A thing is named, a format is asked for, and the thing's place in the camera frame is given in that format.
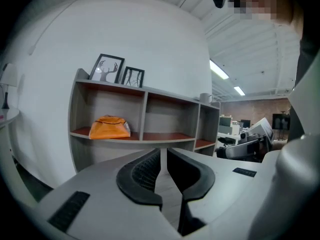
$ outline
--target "white mug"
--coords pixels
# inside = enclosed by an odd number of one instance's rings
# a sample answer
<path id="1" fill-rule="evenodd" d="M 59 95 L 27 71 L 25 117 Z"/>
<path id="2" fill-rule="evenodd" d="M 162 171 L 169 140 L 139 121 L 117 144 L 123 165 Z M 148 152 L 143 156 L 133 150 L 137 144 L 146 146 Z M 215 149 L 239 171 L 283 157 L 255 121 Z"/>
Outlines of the white mug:
<path id="1" fill-rule="evenodd" d="M 210 93 L 201 93 L 200 94 L 200 102 L 210 104 L 213 101 L 213 96 Z"/>

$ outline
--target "person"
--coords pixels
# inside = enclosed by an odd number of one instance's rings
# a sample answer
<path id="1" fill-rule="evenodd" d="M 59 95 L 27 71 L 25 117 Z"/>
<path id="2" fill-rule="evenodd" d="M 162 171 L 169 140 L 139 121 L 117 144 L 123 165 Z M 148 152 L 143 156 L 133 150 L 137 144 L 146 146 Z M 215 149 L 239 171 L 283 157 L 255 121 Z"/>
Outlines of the person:
<path id="1" fill-rule="evenodd" d="M 307 72 L 320 48 L 319 26 L 315 22 L 318 0 L 230 0 L 235 7 L 250 9 L 258 18 L 287 25 L 300 37 L 300 55 L 295 86 Z M 293 107 L 290 109 L 288 142 L 300 138 L 303 127 Z"/>

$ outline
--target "tree drawing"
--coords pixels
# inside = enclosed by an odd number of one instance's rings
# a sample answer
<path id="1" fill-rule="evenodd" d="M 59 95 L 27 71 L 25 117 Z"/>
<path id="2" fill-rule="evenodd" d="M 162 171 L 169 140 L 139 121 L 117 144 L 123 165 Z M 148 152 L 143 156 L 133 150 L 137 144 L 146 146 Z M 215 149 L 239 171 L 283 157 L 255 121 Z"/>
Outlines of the tree drawing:
<path id="1" fill-rule="evenodd" d="M 104 82 L 107 82 L 107 75 L 109 73 L 115 73 L 118 71 L 118 64 L 117 63 L 114 63 L 114 68 L 112 71 L 110 71 L 110 68 L 108 67 L 108 71 L 105 72 L 105 68 L 103 67 L 104 66 L 104 62 L 105 60 L 102 60 L 100 63 L 99 63 L 99 68 L 101 69 L 101 77 L 100 77 L 100 81 L 104 81 Z"/>
<path id="2" fill-rule="evenodd" d="M 136 70 L 129 70 L 129 74 L 126 75 L 126 86 L 133 86 L 133 87 L 140 87 L 140 81 L 141 81 L 141 71 Z"/>

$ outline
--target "black picture frame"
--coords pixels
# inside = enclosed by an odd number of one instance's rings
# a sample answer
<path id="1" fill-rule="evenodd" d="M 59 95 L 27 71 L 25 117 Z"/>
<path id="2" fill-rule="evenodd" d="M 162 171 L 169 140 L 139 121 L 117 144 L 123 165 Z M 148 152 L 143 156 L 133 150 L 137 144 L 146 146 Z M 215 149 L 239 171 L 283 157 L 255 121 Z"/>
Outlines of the black picture frame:
<path id="1" fill-rule="evenodd" d="M 114 82 L 113 82 L 113 83 L 117 84 L 118 81 L 119 81 L 120 72 L 121 72 L 122 66 L 123 66 L 123 64 L 124 64 L 124 62 L 125 62 L 125 59 L 124 59 L 124 58 L 121 58 L 121 57 L 116 57 L 116 56 L 108 55 L 108 54 L 103 54 L 103 53 L 101 53 L 101 54 L 99 55 L 98 59 L 96 60 L 94 66 L 93 66 L 93 69 L 92 69 L 92 71 L 91 71 L 91 74 L 90 74 L 90 76 L 89 76 L 89 80 L 92 80 L 92 78 L 93 78 L 93 76 L 94 76 L 94 74 L 95 74 L 96 68 L 97 68 L 99 62 L 101 61 L 102 57 L 106 57 L 106 58 L 110 58 L 110 59 L 115 59 L 115 60 L 121 61 L 121 62 L 120 62 L 120 66 L 118 66 L 118 68 L 117 68 L 116 77 L 115 77 L 115 80 L 114 80 Z"/>
<path id="2" fill-rule="evenodd" d="M 139 85 L 138 85 L 138 87 L 141 88 L 142 85 L 143 85 L 143 82 L 144 82 L 145 71 L 142 70 L 142 69 L 139 69 L 139 68 L 134 68 L 134 67 L 126 66 L 126 67 L 125 67 L 125 70 L 124 70 L 123 77 L 122 77 L 122 82 L 121 82 L 121 84 L 123 84 L 123 85 L 125 85 L 125 86 L 133 86 L 133 85 L 131 85 L 131 84 L 127 84 L 128 82 L 125 83 L 125 80 L 126 80 L 126 76 L 127 76 L 128 71 L 138 71 L 138 72 L 141 73 L 140 82 L 139 82 Z"/>

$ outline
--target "fluorescent light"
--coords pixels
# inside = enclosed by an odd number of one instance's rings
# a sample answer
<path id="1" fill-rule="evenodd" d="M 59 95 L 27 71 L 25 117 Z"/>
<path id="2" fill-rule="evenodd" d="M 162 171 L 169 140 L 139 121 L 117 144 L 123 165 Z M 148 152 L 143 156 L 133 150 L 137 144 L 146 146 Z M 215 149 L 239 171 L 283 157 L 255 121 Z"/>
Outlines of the fluorescent light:
<path id="1" fill-rule="evenodd" d="M 221 77 L 223 80 L 229 78 L 229 76 L 220 67 L 218 67 L 211 59 L 210 59 L 210 69 L 214 73 L 216 73 L 219 77 Z"/>
<path id="2" fill-rule="evenodd" d="M 245 96 L 245 93 L 243 92 L 243 90 L 241 90 L 241 88 L 239 86 L 234 87 L 234 89 L 241 95 L 241 96 Z"/>

